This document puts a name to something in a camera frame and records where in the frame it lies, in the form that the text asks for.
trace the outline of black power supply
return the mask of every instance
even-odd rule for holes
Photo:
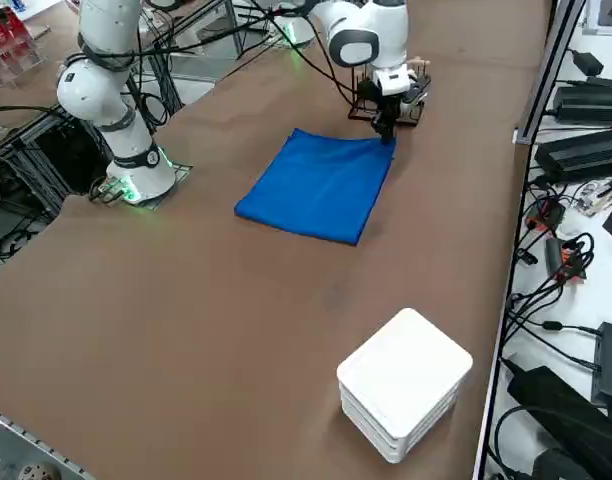
[[[506,364],[514,374],[508,393],[522,406],[559,413],[528,410],[593,480],[612,480],[612,420],[548,367],[525,371]]]
[[[597,60],[592,53],[578,52],[572,49],[570,52],[573,54],[573,63],[575,66],[587,77],[596,77],[604,70],[602,62]]]
[[[612,323],[602,323],[602,335],[595,343],[595,363],[600,369],[593,372],[593,401],[612,405]]]
[[[549,448],[542,452],[533,463],[534,480],[593,480],[565,452],[557,448]]]
[[[612,88],[560,87],[547,114],[559,123],[612,125]]]
[[[553,183],[612,176],[612,130],[543,143],[535,160]]]

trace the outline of white plastic container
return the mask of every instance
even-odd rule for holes
[[[342,409],[390,463],[399,463],[457,398],[473,359],[406,308],[337,368]]]

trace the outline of white shelf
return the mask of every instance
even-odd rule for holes
[[[582,30],[581,24],[578,24],[569,48],[592,53],[604,64],[604,70],[600,76],[612,79],[612,36],[585,35]],[[566,53],[557,78],[558,80],[585,80],[586,76],[574,65],[572,55]],[[555,91],[556,88],[551,93],[548,109],[552,108]],[[577,126],[557,124],[552,117],[544,117],[540,123],[536,142],[539,144],[602,130],[602,127],[597,130],[567,130],[575,127]],[[532,147],[533,155],[536,149],[537,146]],[[530,178],[541,173],[539,169],[533,170]],[[575,189],[576,185],[571,185],[567,193],[572,194]],[[533,200],[532,196],[527,194],[526,206]],[[595,258],[587,270],[588,279],[583,284],[566,285],[562,298],[552,307],[547,307],[531,317],[532,320],[556,320],[564,324],[593,328],[597,328],[602,322],[612,323],[612,236],[603,228],[603,223],[610,211],[603,211],[589,219],[573,208],[567,209],[564,221],[558,229],[558,236],[570,238],[582,232],[590,233],[595,239]],[[538,232],[531,233],[523,244],[528,244],[536,235]],[[525,293],[534,290],[548,277],[544,254],[545,241],[545,239],[540,240],[530,249],[530,252],[538,258],[537,265],[525,266],[520,262],[515,269],[512,279],[513,292]],[[546,303],[553,297],[548,297],[541,303]],[[539,327],[529,326],[529,328],[563,351],[584,360],[593,360],[595,337],[575,331],[548,332]],[[590,400],[590,370],[571,363],[524,331],[520,330],[509,341],[503,350],[503,356],[510,358],[525,369],[541,365],[548,366],[579,394]],[[517,402],[507,393],[508,382],[511,378],[512,375],[506,368],[501,367],[491,421],[491,435],[488,439],[491,446],[494,440],[492,432],[494,432],[499,417],[510,408],[517,406]],[[515,470],[524,473],[532,472],[535,458],[544,450],[555,446],[557,443],[554,439],[526,412],[516,413],[504,422],[500,434],[500,452],[504,463]],[[490,458],[486,463],[486,472],[488,474],[500,472]]]
[[[52,7],[53,5],[58,4],[62,0],[24,0],[24,5],[26,5],[26,10],[23,12],[17,12],[17,16],[22,21],[26,21],[38,13],[43,12],[44,10]]]

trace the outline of black device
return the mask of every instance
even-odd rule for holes
[[[602,323],[601,337],[595,343],[595,363],[601,367],[593,372],[593,401],[612,405],[612,323]]]
[[[577,273],[576,277],[585,279],[584,260],[575,255],[571,261],[571,252],[564,248],[566,242],[559,238],[549,238],[545,244],[546,270],[548,275],[557,275],[561,278],[571,278]]]
[[[533,463],[533,480],[593,480],[566,452],[549,448]]]
[[[612,130],[542,143],[535,160],[553,183],[612,176]]]
[[[612,125],[612,88],[559,87],[553,99],[553,110],[559,123]]]
[[[514,365],[511,370],[514,376],[508,385],[508,393],[522,406],[561,414],[528,410],[593,480],[612,480],[612,438],[606,437],[612,437],[612,420],[548,367],[525,371]],[[563,415],[576,422],[566,420]]]
[[[584,75],[596,77],[604,70],[602,62],[597,60],[592,53],[578,52],[577,50],[570,50],[570,52],[573,54],[573,63]]]
[[[93,181],[106,175],[108,159],[101,153],[96,140],[76,120],[49,129],[35,141],[76,193],[87,194]]]
[[[596,87],[612,88],[612,79],[610,78],[588,77],[586,81],[582,83],[585,85],[592,85]]]

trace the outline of metal frame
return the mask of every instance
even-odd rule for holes
[[[539,128],[557,74],[586,0],[561,0],[550,29],[544,56],[517,127],[516,143],[531,145]]]
[[[86,470],[84,470],[79,465],[73,463],[73,461],[70,458],[65,457],[64,455],[60,454],[54,448],[51,448],[49,445],[47,445],[43,441],[39,440],[38,438],[35,438],[33,435],[28,433],[26,429],[20,427],[12,420],[4,417],[1,413],[0,413],[0,426],[5,428],[9,432],[21,437],[22,439],[27,441],[30,445],[33,445],[35,448],[38,448],[46,455],[52,457],[57,463],[59,463],[65,468],[68,468],[76,475],[79,475],[80,477],[82,477],[84,480],[95,480],[95,477],[93,477],[90,473],[88,473]]]

